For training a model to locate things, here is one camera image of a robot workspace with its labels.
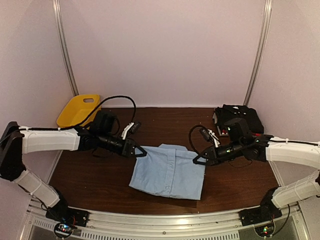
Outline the aluminium corner post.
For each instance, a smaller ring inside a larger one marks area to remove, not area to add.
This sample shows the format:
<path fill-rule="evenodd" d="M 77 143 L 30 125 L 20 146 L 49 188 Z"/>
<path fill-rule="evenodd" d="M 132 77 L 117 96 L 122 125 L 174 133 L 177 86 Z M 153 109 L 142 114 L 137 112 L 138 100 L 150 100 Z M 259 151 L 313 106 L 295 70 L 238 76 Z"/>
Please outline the aluminium corner post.
<path fill-rule="evenodd" d="M 70 55 L 68 51 L 68 45 L 67 45 L 67 40 L 66 40 L 64 25 L 63 25 L 61 4 L 59 0 L 53 0 L 52 5 L 53 5 L 53 13 L 54 13 L 54 18 L 55 18 L 56 27 L 57 27 L 58 39 L 59 39 L 61 53 L 62 53 L 62 60 L 65 66 L 71 92 L 75 97 L 79 95 L 79 90 L 76 84 L 76 80 L 75 80 L 75 76 L 74 76 L 74 72 L 73 72 L 73 68 L 70 60 Z"/>
<path fill-rule="evenodd" d="M 272 0 L 265 0 L 264 1 L 264 10 L 263 10 L 263 16 L 262 16 L 262 23 L 260 28 L 260 34 L 259 34 L 259 40 L 256 50 L 256 55 L 253 62 L 253 67 L 249 79 L 249 84 L 247 87 L 246 95 L 243 101 L 243 105 L 247 106 L 250 102 L 250 99 L 252 97 L 255 83 L 258 78 L 260 66 L 263 59 L 263 52 L 266 46 L 266 42 L 268 39 L 270 24 L 271 24 L 271 18 L 272 18 Z"/>

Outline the aluminium front rail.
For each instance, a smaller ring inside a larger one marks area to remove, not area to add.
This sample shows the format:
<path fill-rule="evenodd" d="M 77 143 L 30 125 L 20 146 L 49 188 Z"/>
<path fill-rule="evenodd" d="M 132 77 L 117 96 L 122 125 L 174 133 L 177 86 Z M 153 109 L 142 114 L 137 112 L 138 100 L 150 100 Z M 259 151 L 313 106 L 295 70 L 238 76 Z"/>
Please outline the aluminium front rail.
<path fill-rule="evenodd" d="M 66 240 L 311 240 L 298 203 L 283 208 L 270 222 L 276 235 L 260 237 L 260 223 L 244 226 L 242 209 L 180 215 L 123 214 L 88 211 L 86 226 L 77 226 Z M 59 240 L 53 233 L 57 221 L 46 218 L 38 200 L 31 199 L 18 240 Z"/>

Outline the aluminium left corner post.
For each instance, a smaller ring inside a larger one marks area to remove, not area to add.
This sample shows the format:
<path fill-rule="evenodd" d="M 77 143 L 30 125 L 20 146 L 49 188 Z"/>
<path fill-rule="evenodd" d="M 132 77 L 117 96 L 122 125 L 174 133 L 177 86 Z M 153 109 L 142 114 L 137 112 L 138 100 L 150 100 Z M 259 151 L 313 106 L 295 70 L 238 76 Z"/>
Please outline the aluminium left corner post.
<path fill-rule="evenodd" d="M 75 97 L 79 95 L 79 90 L 76 84 L 76 80 L 75 80 L 75 76 L 74 76 L 74 72 L 73 72 L 73 68 L 70 60 L 70 55 L 68 51 L 68 45 L 67 45 L 67 40 L 66 40 L 64 25 L 63 25 L 61 4 L 59 0 L 53 0 L 52 5 L 53 5 L 53 13 L 54 13 L 54 18 L 55 18 L 56 27 L 57 27 L 58 39 L 59 39 L 61 53 L 62 53 L 62 60 L 65 66 L 71 92 Z"/>

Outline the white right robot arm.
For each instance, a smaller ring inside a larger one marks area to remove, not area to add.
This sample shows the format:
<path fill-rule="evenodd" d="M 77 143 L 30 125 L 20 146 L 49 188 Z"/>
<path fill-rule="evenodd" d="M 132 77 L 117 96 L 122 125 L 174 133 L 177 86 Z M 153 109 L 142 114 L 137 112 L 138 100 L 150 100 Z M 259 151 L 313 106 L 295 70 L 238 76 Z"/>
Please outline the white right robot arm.
<path fill-rule="evenodd" d="M 217 166 L 237 157 L 249 161 L 286 163 L 304 166 L 314 171 L 293 183 L 270 189 L 256 210 L 259 220 L 266 221 L 281 208 L 320 194 L 320 144 L 279 138 L 268 134 L 255 135 L 243 118 L 234 118 L 225 123 L 229 144 L 220 145 L 218 138 L 207 128 L 200 131 L 213 145 L 196 154 L 196 165 Z"/>

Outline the yellow plastic basket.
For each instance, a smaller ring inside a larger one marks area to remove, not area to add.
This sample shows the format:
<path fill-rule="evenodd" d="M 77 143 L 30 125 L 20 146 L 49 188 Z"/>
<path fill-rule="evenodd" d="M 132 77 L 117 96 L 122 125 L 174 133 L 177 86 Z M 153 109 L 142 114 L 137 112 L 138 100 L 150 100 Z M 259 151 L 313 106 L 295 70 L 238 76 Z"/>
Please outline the yellow plastic basket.
<path fill-rule="evenodd" d="M 98 94 L 81 94 L 74 96 L 61 111 L 56 120 L 60 128 L 74 126 L 82 122 L 100 103 Z"/>

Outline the light blue long sleeve shirt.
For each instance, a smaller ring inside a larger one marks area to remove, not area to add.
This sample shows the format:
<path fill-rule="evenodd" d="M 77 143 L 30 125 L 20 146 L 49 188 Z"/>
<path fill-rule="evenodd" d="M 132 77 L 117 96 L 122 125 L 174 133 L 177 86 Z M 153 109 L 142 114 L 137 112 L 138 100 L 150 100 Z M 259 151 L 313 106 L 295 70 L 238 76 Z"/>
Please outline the light blue long sleeve shirt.
<path fill-rule="evenodd" d="M 201 199 L 206 167 L 193 163 L 196 152 L 164 143 L 142 148 L 147 155 L 136 159 L 131 188 L 165 198 Z"/>

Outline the black folded button shirt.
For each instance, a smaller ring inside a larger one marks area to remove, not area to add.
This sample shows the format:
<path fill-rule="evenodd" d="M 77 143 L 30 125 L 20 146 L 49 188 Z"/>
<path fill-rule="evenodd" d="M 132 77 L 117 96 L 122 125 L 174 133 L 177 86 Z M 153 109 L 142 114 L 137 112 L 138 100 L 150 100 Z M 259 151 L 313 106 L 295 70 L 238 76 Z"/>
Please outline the black folded button shirt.
<path fill-rule="evenodd" d="M 235 118 L 245 119 L 251 132 L 254 134 L 263 134 L 264 126 L 257 111 L 245 105 L 227 105 L 217 107 L 213 112 L 213 123 L 216 127 L 220 127 L 227 131 L 225 123 Z"/>

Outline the aluminium right corner post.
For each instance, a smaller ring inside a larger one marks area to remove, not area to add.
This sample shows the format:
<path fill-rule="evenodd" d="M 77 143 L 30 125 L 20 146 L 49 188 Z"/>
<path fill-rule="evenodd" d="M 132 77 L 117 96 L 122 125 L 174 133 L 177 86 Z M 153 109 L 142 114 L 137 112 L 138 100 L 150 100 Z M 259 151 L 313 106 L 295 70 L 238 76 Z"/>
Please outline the aluminium right corner post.
<path fill-rule="evenodd" d="M 259 40 L 256 50 L 256 55 L 253 62 L 253 67 L 249 79 L 249 84 L 247 87 L 246 95 L 243 101 L 243 105 L 247 106 L 250 102 L 250 99 L 252 97 L 255 83 L 258 78 L 260 66 L 263 59 L 263 52 L 266 46 L 266 42 L 268 39 L 270 24 L 271 24 L 271 18 L 272 18 L 272 0 L 265 0 L 264 1 L 264 10 L 263 10 L 263 16 L 262 16 L 262 23 L 260 28 L 260 34 L 259 34 Z"/>

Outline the red black plaid folded shirt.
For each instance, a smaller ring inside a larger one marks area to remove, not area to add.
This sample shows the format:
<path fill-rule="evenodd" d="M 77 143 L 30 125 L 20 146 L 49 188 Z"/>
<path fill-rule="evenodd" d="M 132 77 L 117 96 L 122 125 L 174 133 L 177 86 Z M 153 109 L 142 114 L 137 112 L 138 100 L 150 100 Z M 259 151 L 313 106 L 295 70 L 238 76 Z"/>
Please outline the red black plaid folded shirt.
<path fill-rule="evenodd" d="M 224 136 L 224 137 L 228 136 L 228 132 L 219 126 L 217 126 L 217 131 L 220 136 Z"/>

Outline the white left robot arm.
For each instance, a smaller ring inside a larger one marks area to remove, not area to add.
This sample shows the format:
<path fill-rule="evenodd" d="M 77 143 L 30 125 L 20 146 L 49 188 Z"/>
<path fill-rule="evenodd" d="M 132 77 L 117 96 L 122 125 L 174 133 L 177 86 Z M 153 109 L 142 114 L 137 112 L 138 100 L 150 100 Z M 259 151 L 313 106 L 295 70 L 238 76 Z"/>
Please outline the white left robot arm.
<path fill-rule="evenodd" d="M 145 157 L 144 150 L 127 135 L 140 127 L 139 122 L 130 122 L 116 136 L 112 133 L 117 117 L 111 112 L 98 111 L 94 120 L 85 126 L 71 126 L 66 129 L 27 128 L 10 122 L 0 139 L 0 177 L 16 183 L 31 196 L 37 198 L 49 214 L 61 222 L 72 218 L 72 211 L 63 195 L 45 183 L 24 163 L 23 157 L 41 157 L 45 152 L 82 152 L 105 149 L 119 156 Z"/>

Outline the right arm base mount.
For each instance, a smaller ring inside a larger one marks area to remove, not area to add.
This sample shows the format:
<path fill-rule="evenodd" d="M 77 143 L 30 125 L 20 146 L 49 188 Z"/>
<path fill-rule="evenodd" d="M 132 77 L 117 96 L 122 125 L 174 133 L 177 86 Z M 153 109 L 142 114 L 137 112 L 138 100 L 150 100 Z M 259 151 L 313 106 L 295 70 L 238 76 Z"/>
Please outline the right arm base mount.
<path fill-rule="evenodd" d="M 239 213 L 242 226 L 257 225 L 264 222 L 271 222 L 282 216 L 280 209 L 269 210 L 266 207 L 255 207 L 243 209 Z"/>

